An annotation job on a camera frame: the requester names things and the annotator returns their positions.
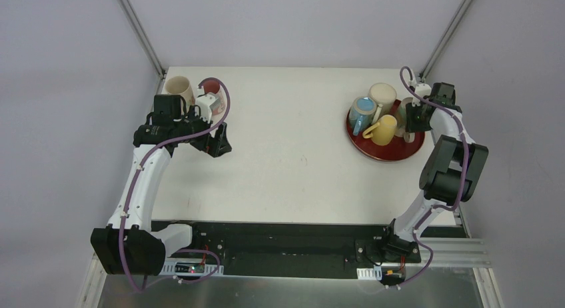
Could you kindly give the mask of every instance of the wall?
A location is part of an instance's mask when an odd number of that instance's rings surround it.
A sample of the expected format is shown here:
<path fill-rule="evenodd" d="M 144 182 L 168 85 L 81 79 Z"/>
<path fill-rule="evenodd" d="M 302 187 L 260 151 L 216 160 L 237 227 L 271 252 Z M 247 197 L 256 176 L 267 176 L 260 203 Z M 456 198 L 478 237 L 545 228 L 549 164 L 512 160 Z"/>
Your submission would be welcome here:
<path fill-rule="evenodd" d="M 476 0 L 433 73 L 490 150 L 464 210 L 507 307 L 562 307 L 563 0 Z"/>
<path fill-rule="evenodd" d="M 131 0 L 168 66 L 422 69 L 461 0 Z"/>
<path fill-rule="evenodd" d="M 116 0 L 0 0 L 0 45 L 0 307 L 72 307 L 157 77 Z"/>

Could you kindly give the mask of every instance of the round tray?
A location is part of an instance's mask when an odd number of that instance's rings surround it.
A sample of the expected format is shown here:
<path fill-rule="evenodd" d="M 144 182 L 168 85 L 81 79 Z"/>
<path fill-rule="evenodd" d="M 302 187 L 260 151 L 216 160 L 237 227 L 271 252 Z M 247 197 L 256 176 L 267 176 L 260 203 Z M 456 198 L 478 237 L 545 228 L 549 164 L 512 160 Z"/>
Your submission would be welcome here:
<path fill-rule="evenodd" d="M 388 115 L 394 115 L 400 105 L 400 100 L 396 100 Z M 425 133 L 415 133 L 414 141 L 407 143 L 402 137 L 394 136 L 392 141 L 386 146 L 375 145 L 370 139 L 363 138 L 362 132 L 357 136 L 353 135 L 353 129 L 349 127 L 349 112 L 345 118 L 345 128 L 347 135 L 353 145 L 367 157 L 380 161 L 400 161 L 404 160 L 420 150 L 424 143 Z"/>

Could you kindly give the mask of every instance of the metal pole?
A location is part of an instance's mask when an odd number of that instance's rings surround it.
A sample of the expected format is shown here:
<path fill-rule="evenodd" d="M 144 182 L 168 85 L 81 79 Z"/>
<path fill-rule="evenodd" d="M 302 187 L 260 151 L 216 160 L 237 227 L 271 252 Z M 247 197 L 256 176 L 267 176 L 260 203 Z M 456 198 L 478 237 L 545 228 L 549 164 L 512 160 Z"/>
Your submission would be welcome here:
<path fill-rule="evenodd" d="M 143 27 L 141 26 L 141 23 L 139 22 L 139 18 L 137 18 L 137 15 L 135 14 L 135 11 L 133 10 L 131 3 L 129 2 L 129 0 L 118 0 L 118 2 L 120 3 L 120 6 L 122 7 L 125 13 L 127 20 L 131 24 L 131 28 L 135 32 L 137 39 L 141 43 L 141 47 L 143 47 L 143 50 L 145 50 L 145 53 L 147 54 L 149 61 L 151 61 L 151 64 L 155 68 L 157 75 L 159 76 L 160 79 L 163 79 L 163 76 L 165 74 L 165 69 L 161 65 L 161 62 L 159 61 L 159 58 L 157 57 L 157 54 L 155 53 L 153 46 L 151 46 L 151 43 L 149 42 L 149 38 L 147 38 L 147 34 L 143 30 Z"/>
<path fill-rule="evenodd" d="M 449 23 L 449 25 L 445 29 L 443 36 L 441 37 L 440 41 L 436 45 L 434 52 L 432 53 L 430 59 L 428 59 L 428 62 L 426 63 L 426 65 L 424 66 L 424 69 L 422 70 L 422 73 L 420 74 L 420 78 L 422 79 L 423 82 L 426 81 L 426 79 L 430 75 L 430 72 L 432 71 L 432 69 L 436 65 L 436 62 L 438 61 L 439 57 L 443 54 L 444 50 L 446 49 L 447 45 L 449 44 L 449 41 L 451 40 L 451 37 L 453 37 L 453 34 L 457 30 L 459 23 L 461 23 L 461 21 L 463 20 L 463 18 L 467 14 L 467 10 L 469 10 L 469 7 L 473 3 L 473 1 L 474 0 L 462 0 L 461 1 L 459 8 L 455 12 L 455 15 L 453 16 L 453 18 L 451 19 L 451 22 Z"/>

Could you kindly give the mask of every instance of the table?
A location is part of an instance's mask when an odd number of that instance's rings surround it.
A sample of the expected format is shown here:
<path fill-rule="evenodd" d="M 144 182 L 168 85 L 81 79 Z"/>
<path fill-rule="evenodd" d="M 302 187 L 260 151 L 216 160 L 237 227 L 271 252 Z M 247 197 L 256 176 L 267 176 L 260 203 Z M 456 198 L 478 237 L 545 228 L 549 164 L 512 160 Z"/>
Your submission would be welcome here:
<path fill-rule="evenodd" d="M 374 161 L 357 151 L 344 120 L 374 83 L 409 96 L 399 69 L 171 67 L 167 79 L 206 77 L 231 94 L 233 151 L 213 159 L 179 145 L 153 208 L 154 220 L 388 224 L 419 192 L 431 135 L 407 160 Z M 449 212 L 433 225 L 455 225 Z"/>

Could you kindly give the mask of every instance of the blue mug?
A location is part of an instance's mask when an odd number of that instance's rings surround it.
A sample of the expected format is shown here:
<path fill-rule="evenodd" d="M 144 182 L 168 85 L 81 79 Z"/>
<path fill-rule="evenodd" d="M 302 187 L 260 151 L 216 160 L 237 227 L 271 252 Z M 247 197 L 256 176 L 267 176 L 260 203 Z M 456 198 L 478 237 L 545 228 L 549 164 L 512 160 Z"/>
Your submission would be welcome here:
<path fill-rule="evenodd" d="M 376 111 L 376 103 L 370 97 L 358 97 L 349 109 L 349 126 L 353 135 L 362 133 L 371 123 Z"/>

